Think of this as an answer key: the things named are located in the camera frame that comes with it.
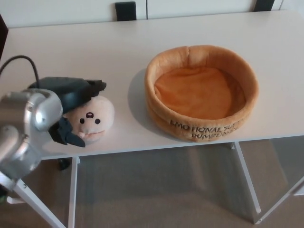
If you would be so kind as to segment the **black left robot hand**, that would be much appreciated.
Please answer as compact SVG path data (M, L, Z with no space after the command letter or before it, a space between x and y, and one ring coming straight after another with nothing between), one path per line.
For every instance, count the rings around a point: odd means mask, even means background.
M53 91L61 101L63 114L67 114L85 105L92 97L99 95L99 92L106 88L106 83L102 80L85 80L72 77L45 77L38 83L34 82L30 84L28 88ZM70 121L62 116L49 128L48 132L53 141L57 143L85 147L85 141L72 133L73 129Z

